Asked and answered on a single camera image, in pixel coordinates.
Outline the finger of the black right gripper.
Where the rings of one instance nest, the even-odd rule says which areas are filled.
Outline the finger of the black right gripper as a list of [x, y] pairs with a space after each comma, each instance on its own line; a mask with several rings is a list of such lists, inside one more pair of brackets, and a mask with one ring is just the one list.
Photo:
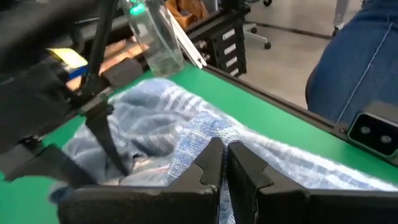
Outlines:
[[77, 189], [96, 181], [56, 145], [30, 149], [20, 144], [4, 153], [4, 179], [12, 182], [27, 176], [49, 177]]
[[80, 108], [80, 114], [85, 116], [86, 127], [95, 136], [107, 157], [122, 175], [127, 176], [129, 172], [117, 151], [109, 128], [108, 116], [113, 113], [113, 110], [113, 106], [108, 103], [108, 97], [98, 95]]

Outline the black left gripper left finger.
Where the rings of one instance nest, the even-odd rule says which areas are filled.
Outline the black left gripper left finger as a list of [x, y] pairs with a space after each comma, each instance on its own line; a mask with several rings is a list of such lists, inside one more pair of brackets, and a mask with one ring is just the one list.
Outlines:
[[166, 187], [85, 187], [58, 205], [60, 224], [218, 224], [223, 143], [212, 138]]

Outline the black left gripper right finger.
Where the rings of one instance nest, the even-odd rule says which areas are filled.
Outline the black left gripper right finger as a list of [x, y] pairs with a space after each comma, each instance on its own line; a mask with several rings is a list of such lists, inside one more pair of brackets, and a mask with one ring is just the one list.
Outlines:
[[227, 179], [236, 224], [398, 224], [398, 192], [308, 189], [241, 142]]

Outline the blue striped garment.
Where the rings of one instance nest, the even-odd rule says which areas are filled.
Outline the blue striped garment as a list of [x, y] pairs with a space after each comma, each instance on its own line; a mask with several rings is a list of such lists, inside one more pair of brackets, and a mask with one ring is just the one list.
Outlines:
[[[212, 138], [223, 143], [218, 224], [236, 224], [227, 179], [228, 146], [243, 143], [270, 166], [308, 189], [398, 192], [398, 187], [248, 129], [199, 96], [155, 78], [114, 96], [108, 117], [128, 175], [121, 175], [83, 125], [64, 151], [97, 181], [92, 186], [166, 187], [180, 177]], [[57, 187], [57, 205], [77, 189]]]

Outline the yellow paper note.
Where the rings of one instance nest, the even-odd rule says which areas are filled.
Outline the yellow paper note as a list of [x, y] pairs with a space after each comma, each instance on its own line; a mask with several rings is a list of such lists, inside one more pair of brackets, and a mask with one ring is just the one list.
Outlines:
[[80, 68], [88, 65], [88, 62], [76, 51], [69, 48], [60, 49], [48, 49], [50, 52], [54, 53], [63, 62], [65, 62], [71, 68]]

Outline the clear plastic spray bottle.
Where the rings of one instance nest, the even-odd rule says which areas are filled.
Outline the clear plastic spray bottle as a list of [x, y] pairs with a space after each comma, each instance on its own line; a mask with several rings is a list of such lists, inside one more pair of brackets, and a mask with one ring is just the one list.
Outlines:
[[180, 72], [185, 61], [164, 0], [120, 0], [120, 4], [152, 72], [158, 77]]

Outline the green table mat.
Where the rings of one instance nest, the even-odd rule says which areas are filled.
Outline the green table mat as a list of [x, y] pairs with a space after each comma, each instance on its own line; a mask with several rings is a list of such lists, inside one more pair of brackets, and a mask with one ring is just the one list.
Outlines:
[[[398, 184], [398, 167], [266, 102], [239, 80], [230, 82], [192, 65], [171, 80], [265, 136]], [[51, 180], [26, 177], [9, 183], [2, 178], [0, 174], [0, 224], [58, 223], [56, 208], [46, 199]]]

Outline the brown bag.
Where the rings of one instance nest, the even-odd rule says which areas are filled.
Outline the brown bag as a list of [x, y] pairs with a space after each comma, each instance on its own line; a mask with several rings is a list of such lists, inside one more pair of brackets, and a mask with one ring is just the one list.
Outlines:
[[183, 30], [209, 16], [203, 0], [166, 0], [165, 5]]

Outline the black box with white labels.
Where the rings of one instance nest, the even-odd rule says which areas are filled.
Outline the black box with white labels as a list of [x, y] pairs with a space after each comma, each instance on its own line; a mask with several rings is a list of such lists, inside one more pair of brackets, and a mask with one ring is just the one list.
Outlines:
[[234, 77], [247, 72], [243, 19], [250, 11], [249, 6], [216, 11], [188, 28], [188, 37], [208, 65]]

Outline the person in blue jeans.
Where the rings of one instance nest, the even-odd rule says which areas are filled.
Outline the person in blue jeans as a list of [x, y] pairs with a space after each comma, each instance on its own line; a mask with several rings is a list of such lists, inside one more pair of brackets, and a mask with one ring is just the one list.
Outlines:
[[350, 123], [374, 100], [398, 105], [398, 0], [366, 0], [308, 78], [308, 110]]

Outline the office chair base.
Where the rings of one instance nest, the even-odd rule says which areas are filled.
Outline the office chair base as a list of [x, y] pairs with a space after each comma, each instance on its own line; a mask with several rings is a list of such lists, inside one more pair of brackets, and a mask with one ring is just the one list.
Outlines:
[[246, 38], [252, 38], [263, 43], [263, 47], [265, 50], [271, 49], [271, 43], [264, 36], [261, 36], [257, 33], [257, 25], [255, 23], [247, 23], [243, 24], [243, 32]]

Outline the black aluminium table frame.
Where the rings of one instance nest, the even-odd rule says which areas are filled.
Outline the black aluminium table frame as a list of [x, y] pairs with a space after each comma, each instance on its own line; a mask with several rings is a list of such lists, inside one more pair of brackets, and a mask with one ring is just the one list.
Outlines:
[[282, 98], [273, 96], [270, 93], [261, 92], [260, 96], [261, 96], [261, 99], [265, 100], [266, 102], [271, 103], [274, 106], [276, 106], [284, 111], [287, 111], [288, 113], [290, 113], [298, 118], [301, 118], [302, 120], [304, 120], [306, 122], [314, 123], [315, 121], [319, 121], [320, 122], [318, 125], [319, 128], [325, 129], [327, 124], [330, 124], [331, 125], [331, 127], [330, 127], [331, 134], [333, 134], [336, 137], [339, 137], [341, 139], [347, 140], [350, 144], [357, 146], [357, 145], [353, 144], [347, 137], [349, 127], [350, 127], [351, 123], [353, 122], [353, 120], [350, 123], [334, 123], [328, 119], [325, 119], [322, 116], [312, 113], [309, 110], [304, 111], [303, 109], [300, 109], [298, 106], [295, 106], [292, 103], [289, 103], [289, 102], [283, 100]]

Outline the silver aluminium rail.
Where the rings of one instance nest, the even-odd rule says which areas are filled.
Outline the silver aluminium rail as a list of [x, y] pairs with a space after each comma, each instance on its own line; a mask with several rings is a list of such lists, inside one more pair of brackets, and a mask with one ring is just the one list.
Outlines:
[[180, 27], [177, 20], [174, 18], [172, 13], [167, 10], [168, 15], [170, 16], [172, 29], [177, 37], [179, 42], [179, 46], [183, 49], [186, 56], [190, 59], [190, 61], [198, 68], [202, 69], [207, 66], [205, 59], [201, 56], [197, 48], [194, 46], [192, 41], [189, 39], [188, 35], [185, 31]]

